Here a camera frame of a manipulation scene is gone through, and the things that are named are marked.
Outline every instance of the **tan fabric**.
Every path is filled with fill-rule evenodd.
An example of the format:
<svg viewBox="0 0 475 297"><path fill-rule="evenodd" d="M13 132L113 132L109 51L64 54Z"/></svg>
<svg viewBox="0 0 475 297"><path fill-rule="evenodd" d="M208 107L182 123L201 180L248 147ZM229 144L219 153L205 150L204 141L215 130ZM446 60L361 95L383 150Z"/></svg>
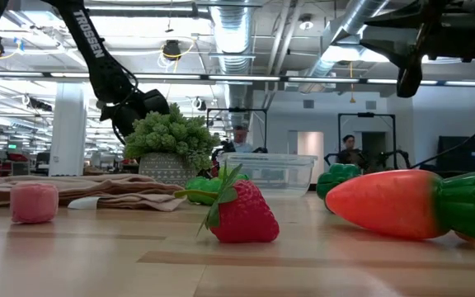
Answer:
<svg viewBox="0 0 475 297"><path fill-rule="evenodd" d="M151 177L137 174L108 174L85 177L0 177L0 206L10 203L10 189L21 182L55 185L59 203L67 205L72 200L100 196L100 207L174 210L184 199L173 197L173 192L183 190L176 185L164 185Z"/></svg>

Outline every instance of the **table surface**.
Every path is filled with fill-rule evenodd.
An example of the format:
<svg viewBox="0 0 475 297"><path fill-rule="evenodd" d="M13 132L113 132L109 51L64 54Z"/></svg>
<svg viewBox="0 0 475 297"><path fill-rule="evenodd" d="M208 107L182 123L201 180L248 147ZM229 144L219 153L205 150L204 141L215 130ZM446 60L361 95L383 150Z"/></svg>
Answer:
<svg viewBox="0 0 475 297"><path fill-rule="evenodd" d="M61 209L11 224L0 209L0 296L473 296L475 244L450 233L408 242L328 214L315 195L268 200L273 243L195 233L206 207L172 213Z"/></svg>

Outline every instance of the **person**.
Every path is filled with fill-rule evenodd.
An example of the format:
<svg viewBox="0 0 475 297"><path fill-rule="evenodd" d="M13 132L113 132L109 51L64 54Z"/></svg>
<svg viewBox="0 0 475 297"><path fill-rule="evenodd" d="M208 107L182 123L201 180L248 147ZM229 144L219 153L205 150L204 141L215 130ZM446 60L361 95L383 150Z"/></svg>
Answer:
<svg viewBox="0 0 475 297"><path fill-rule="evenodd" d="M360 157L361 151L355 148L355 136L348 134L342 139L344 142L344 149L338 153L336 162L341 164L355 164L360 165L363 159Z"/></svg>
<svg viewBox="0 0 475 297"><path fill-rule="evenodd" d="M237 125L234 127L234 140L232 144L236 149L236 153L252 153L254 148L247 143L247 128Z"/></svg>

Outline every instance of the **pink object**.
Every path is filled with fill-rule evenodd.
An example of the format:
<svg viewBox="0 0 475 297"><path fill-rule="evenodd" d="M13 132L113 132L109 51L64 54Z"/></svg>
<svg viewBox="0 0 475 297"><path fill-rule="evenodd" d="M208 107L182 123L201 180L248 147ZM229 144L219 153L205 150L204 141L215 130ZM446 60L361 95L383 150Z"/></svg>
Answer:
<svg viewBox="0 0 475 297"><path fill-rule="evenodd" d="M54 185L18 183L10 190L12 221L24 224L44 223L58 212L58 189Z"/></svg>

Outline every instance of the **white pillar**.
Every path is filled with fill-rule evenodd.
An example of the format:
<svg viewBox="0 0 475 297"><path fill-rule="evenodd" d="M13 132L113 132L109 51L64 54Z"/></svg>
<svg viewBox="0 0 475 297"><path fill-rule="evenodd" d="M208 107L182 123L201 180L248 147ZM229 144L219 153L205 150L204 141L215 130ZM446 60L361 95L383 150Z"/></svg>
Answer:
<svg viewBox="0 0 475 297"><path fill-rule="evenodd" d="M83 173L88 103L83 86L82 83L58 83L50 147L50 176L81 176Z"/></svg>

